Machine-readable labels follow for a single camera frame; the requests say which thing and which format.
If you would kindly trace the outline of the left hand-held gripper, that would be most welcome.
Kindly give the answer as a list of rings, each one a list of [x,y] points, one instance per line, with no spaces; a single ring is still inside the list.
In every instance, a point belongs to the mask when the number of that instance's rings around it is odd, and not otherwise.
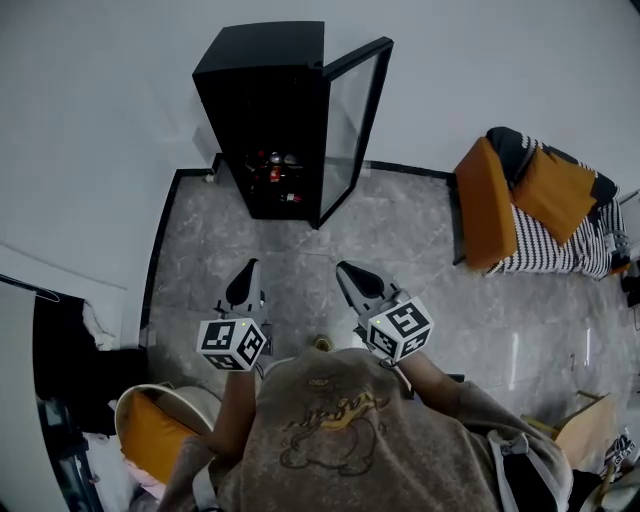
[[[260,261],[251,258],[226,287],[230,305],[218,307],[216,319],[200,323],[196,351],[218,370],[249,372],[261,356],[273,354],[261,270]]]

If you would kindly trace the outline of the pink cloth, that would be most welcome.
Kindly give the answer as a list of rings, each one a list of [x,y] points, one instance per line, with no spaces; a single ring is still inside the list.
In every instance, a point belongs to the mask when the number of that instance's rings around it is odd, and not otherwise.
[[[128,459],[124,459],[129,475],[157,501],[161,501],[166,489],[166,485],[155,479],[148,472],[136,466]]]

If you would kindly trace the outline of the white metal rack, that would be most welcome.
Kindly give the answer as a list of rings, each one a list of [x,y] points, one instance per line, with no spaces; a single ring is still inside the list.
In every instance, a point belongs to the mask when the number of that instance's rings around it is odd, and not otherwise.
[[[640,239],[640,188],[622,196],[618,203],[628,238]]]

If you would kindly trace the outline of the white round tub chair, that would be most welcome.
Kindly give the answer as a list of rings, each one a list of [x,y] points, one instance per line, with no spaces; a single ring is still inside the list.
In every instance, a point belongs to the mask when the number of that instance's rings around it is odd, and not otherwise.
[[[116,403],[114,424],[120,446],[134,391],[146,395],[165,414],[195,431],[195,436],[204,436],[214,428],[221,402],[209,391],[194,386],[173,389],[167,385],[141,384],[127,389]]]

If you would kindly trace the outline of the orange sofa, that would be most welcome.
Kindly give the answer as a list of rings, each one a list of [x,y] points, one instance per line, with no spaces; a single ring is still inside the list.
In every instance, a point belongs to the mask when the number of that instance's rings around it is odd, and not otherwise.
[[[488,275],[517,249],[511,194],[502,165],[486,134],[477,139],[454,171],[464,236],[463,258]]]

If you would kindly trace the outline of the person's brown printed shirt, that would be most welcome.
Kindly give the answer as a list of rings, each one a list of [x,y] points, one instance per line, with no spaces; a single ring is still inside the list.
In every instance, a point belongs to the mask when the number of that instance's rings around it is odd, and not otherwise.
[[[423,402],[399,364],[357,348],[277,362],[242,458],[186,439],[158,512],[566,512],[564,452],[461,383],[467,431],[407,431]]]

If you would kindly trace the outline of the wooden stool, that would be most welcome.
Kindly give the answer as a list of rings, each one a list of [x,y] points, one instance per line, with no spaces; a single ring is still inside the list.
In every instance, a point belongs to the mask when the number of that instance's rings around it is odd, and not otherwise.
[[[578,390],[576,395],[588,403],[555,425],[527,415],[521,419],[548,435],[562,449],[572,469],[590,471],[594,464],[604,462],[617,436],[616,400],[610,393]]]

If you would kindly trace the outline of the orange chair cushion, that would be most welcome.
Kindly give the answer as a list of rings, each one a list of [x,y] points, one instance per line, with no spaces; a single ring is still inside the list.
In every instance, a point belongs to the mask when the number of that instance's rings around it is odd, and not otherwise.
[[[155,480],[168,484],[182,444],[196,432],[165,414],[141,392],[134,391],[121,451]]]

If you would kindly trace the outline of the thin clothes hanger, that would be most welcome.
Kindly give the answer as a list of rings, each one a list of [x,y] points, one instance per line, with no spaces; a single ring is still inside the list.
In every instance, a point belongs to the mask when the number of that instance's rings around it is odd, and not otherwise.
[[[60,297],[58,296],[58,294],[52,290],[37,287],[32,284],[26,283],[24,281],[21,281],[15,278],[11,278],[3,274],[0,274],[0,282],[15,286],[27,291],[34,292],[38,298],[41,298],[43,300],[47,300],[54,303],[58,303],[60,301]]]

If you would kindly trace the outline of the tripod-mounted device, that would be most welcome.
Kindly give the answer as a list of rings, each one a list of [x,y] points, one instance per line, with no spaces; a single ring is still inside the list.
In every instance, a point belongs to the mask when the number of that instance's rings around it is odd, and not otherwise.
[[[604,496],[610,491],[617,478],[621,475],[626,475],[634,468],[635,463],[632,460],[632,455],[635,451],[636,445],[629,431],[624,429],[615,438],[605,454],[606,471],[602,478],[602,485],[598,490],[597,503],[601,503],[604,500]]]

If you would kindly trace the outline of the white crumpled cloth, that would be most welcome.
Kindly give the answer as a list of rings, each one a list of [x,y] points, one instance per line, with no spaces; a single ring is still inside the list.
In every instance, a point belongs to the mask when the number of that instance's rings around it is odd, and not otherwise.
[[[85,301],[82,308],[83,325],[94,340],[94,344],[99,351],[111,351],[116,348],[115,336],[105,329],[96,316],[92,305]]]

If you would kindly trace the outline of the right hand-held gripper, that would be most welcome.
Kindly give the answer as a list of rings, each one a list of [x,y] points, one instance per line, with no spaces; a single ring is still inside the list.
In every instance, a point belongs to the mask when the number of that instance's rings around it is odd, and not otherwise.
[[[382,361],[399,363],[428,343],[433,319],[418,297],[397,290],[370,309],[369,300],[395,290],[394,278],[384,269],[344,260],[336,266],[336,278],[348,305],[359,315],[356,332]]]

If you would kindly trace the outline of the person's right forearm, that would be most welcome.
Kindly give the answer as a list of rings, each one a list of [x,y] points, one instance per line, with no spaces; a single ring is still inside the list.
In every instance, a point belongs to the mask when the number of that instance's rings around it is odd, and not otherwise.
[[[399,362],[399,367],[423,402],[423,409],[414,409],[406,414],[406,430],[431,431],[440,429],[447,423],[447,429],[467,431],[459,419],[463,399],[466,397],[465,384],[456,382],[440,370],[423,352],[416,352]]]

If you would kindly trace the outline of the black glass-door fridge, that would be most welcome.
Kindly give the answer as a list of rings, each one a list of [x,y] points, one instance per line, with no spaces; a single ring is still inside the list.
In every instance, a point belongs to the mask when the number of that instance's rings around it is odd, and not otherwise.
[[[252,217],[310,223],[317,205],[325,128],[321,21],[223,28],[192,78],[222,155]],[[281,164],[269,156],[277,152]],[[292,154],[297,165],[286,165]],[[282,167],[278,183],[271,167]],[[285,203],[294,193],[301,203]]]

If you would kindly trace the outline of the black white striped blanket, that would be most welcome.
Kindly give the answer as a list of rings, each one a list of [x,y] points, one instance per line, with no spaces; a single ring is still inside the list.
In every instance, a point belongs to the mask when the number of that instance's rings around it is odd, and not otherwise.
[[[611,256],[605,241],[611,231],[625,231],[618,203],[619,186],[614,181],[573,156],[511,128],[494,127],[486,136],[499,157],[511,194],[517,240],[516,252],[493,265],[492,273],[581,273],[601,279],[628,268],[630,263],[611,269]],[[558,245],[540,222],[512,202],[512,191],[524,177],[536,148],[595,173],[591,195],[596,204],[563,246]]]

